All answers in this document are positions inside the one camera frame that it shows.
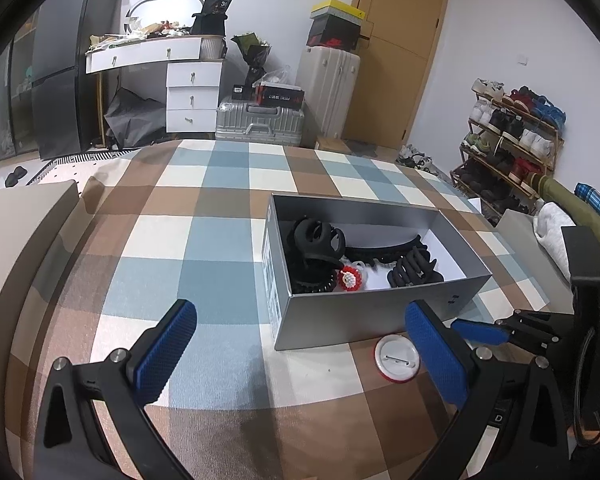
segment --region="checkered blanket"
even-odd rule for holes
[[[276,352],[262,258],[271,191],[436,208],[493,277],[460,313],[492,321],[549,309],[536,281],[473,206],[435,176],[341,153],[183,140],[100,167],[27,297],[11,351],[6,433],[30,478],[40,397],[51,363],[79,364],[129,347],[176,298],[198,328],[148,416],[202,479],[408,478],[452,410],[427,371],[393,384],[377,340]],[[97,405],[123,471],[137,472]]]

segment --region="white suitcase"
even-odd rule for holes
[[[360,58],[344,50],[304,48],[296,75],[304,90],[302,146],[313,148],[318,136],[340,138],[359,67]]]

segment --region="drawer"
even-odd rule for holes
[[[214,132],[216,110],[167,110],[167,132]]]
[[[167,110],[215,110],[219,94],[217,86],[167,88]]]
[[[167,87],[220,86],[222,62],[169,63]]]
[[[87,56],[87,73],[142,63],[198,59],[200,38],[169,38],[108,48]]]

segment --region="suitcase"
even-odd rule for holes
[[[299,146],[303,123],[302,110],[225,98],[216,115],[216,139]]]
[[[296,85],[304,90],[303,146],[313,148],[317,137],[342,136],[359,67],[360,58],[343,50],[312,46],[302,51]]]

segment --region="black refrigerator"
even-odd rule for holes
[[[31,63],[33,130],[40,158],[88,150],[99,135],[97,79],[86,73],[91,36],[112,32],[118,0],[46,0]]]

